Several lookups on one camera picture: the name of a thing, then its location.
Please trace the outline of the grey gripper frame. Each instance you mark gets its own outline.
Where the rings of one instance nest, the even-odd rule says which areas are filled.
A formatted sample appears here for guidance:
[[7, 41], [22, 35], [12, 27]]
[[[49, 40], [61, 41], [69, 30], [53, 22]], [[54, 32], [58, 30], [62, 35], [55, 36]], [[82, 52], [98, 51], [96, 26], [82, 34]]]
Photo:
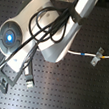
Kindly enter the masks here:
[[24, 58], [22, 65], [20, 66], [20, 70], [17, 72], [16, 77], [14, 80], [9, 79], [9, 77], [1, 70], [1, 82], [0, 82], [0, 90], [1, 92], [7, 92], [8, 84], [11, 86], [14, 86], [15, 83], [17, 83], [18, 78], [22, 75], [22, 73], [25, 74], [26, 78], [26, 86], [27, 88], [33, 87], [34, 84], [34, 78], [33, 78], [33, 63], [32, 59], [34, 54], [36, 53], [38, 45], [35, 44], [35, 46], [31, 49], [31, 51], [27, 54], [26, 58]]

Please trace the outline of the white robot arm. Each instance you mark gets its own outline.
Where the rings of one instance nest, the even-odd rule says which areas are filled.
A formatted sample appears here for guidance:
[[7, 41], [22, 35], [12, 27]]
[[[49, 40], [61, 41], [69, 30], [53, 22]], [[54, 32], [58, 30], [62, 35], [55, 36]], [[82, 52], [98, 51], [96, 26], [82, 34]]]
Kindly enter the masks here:
[[74, 0], [66, 8], [54, 7], [51, 0], [25, 0], [15, 17], [0, 27], [0, 62], [3, 93], [14, 86], [22, 73], [27, 88], [34, 85], [32, 59], [40, 50], [47, 62], [59, 62], [86, 22], [98, 0]]

